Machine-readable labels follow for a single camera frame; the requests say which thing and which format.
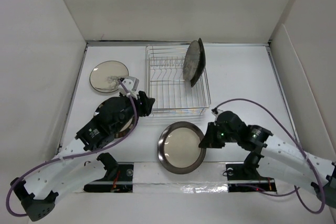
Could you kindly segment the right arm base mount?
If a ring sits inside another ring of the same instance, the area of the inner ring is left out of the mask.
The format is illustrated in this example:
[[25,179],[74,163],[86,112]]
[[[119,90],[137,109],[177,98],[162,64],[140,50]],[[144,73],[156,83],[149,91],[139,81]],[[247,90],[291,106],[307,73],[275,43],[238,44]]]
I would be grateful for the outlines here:
[[243,163],[226,163],[222,175],[227,178],[229,193],[277,192],[275,180],[246,172]]

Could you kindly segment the grey deer round plate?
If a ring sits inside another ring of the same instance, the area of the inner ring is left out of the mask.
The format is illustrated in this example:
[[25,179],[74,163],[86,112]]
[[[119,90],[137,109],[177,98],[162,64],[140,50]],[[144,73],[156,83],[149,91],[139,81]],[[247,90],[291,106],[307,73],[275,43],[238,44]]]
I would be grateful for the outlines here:
[[200,56],[201,56],[201,49],[199,42],[197,40],[194,40],[190,43],[184,58],[184,64],[183,64],[184,80],[192,82],[192,79],[194,78],[197,71]]

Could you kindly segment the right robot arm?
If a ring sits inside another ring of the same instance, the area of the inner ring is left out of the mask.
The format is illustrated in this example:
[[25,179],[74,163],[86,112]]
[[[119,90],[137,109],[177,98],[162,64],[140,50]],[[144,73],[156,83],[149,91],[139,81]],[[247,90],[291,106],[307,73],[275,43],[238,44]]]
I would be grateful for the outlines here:
[[302,188],[329,207],[335,207],[335,163],[301,152],[269,130],[258,125],[246,125],[238,115],[224,111],[209,122],[200,148],[222,148],[236,143],[249,152],[243,168],[248,178],[257,175],[279,179]]

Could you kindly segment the dark floral rectangular plate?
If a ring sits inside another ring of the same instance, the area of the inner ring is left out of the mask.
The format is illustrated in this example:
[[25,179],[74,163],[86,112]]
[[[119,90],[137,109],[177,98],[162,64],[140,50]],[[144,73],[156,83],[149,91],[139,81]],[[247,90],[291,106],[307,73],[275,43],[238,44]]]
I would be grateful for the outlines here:
[[205,66],[206,66],[206,56],[205,56],[205,49],[204,49],[204,44],[201,38],[198,39],[197,41],[198,47],[199,47],[199,52],[198,52],[198,62],[197,62],[197,67],[195,70],[194,75],[192,76],[190,82],[191,82],[191,87],[194,87],[201,77]]

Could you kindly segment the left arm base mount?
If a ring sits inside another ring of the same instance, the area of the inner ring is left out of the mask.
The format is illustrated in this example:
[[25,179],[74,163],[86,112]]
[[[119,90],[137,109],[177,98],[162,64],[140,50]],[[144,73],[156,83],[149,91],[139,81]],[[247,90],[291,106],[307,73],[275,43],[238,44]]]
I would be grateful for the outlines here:
[[83,187],[87,193],[131,193],[133,192],[133,163],[121,163],[111,178],[102,178]]

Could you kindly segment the metal rimmed round plate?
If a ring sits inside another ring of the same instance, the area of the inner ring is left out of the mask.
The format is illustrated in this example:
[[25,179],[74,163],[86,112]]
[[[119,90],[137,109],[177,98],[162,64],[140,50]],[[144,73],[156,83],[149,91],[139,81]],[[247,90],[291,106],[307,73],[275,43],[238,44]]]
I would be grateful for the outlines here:
[[198,145],[204,134],[191,122],[170,124],[160,135],[157,154],[162,166],[173,174],[188,174],[204,161],[206,149]]

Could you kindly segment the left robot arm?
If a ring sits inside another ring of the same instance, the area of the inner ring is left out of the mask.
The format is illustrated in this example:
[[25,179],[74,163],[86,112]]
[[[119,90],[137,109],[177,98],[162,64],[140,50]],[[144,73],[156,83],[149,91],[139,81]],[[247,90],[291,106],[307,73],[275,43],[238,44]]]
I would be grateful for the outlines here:
[[116,135],[131,120],[149,116],[155,103],[145,92],[120,93],[104,101],[95,115],[75,135],[74,139],[53,159],[27,171],[11,182],[6,196],[10,208],[11,194],[15,194],[24,209],[24,217],[31,221],[45,218],[62,196],[103,177],[112,180],[117,175],[118,162],[107,149],[127,138]]

